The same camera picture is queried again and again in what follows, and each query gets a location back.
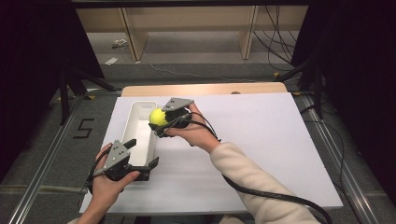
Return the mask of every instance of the white table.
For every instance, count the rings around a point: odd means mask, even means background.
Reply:
[[[222,142],[240,146],[297,196],[328,209],[343,206],[289,93],[174,97],[193,99]],[[169,99],[120,97],[103,144],[122,138],[133,102],[155,101],[162,107]],[[156,156],[160,162],[150,180],[125,188],[108,213],[152,216],[247,211],[203,150],[178,137],[161,138]],[[90,200],[91,194],[87,194],[80,212]]]

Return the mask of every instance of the yellow tennis ball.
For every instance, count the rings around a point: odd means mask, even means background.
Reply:
[[[149,122],[158,126],[163,126],[168,123],[165,119],[165,112],[157,108],[149,115]]]

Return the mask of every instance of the beige sleeve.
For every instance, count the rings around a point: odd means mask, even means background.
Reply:
[[[78,221],[78,218],[75,218],[75,219],[73,219],[73,220],[67,222],[67,224],[76,224],[77,221]]]
[[[222,143],[214,148],[210,160],[223,175],[239,186],[294,195],[232,143]],[[318,223],[304,205],[240,192],[238,195],[249,213],[255,217],[256,223]]]

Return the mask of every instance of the person's right hand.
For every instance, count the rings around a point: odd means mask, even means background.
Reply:
[[[190,104],[189,110],[192,113],[192,120],[205,124],[204,118],[197,115],[202,115],[202,113],[195,104]],[[184,129],[170,128],[165,132],[171,136],[180,136],[190,143],[190,145],[200,147],[208,153],[220,144],[218,139],[216,139],[208,129],[194,123],[189,124],[189,126]]]

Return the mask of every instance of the white container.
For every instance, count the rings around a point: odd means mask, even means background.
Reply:
[[[129,149],[129,163],[133,166],[147,166],[154,158],[157,136],[149,127],[149,115],[157,108],[156,102],[135,102],[131,106],[121,142],[125,144],[136,139],[136,146]]]

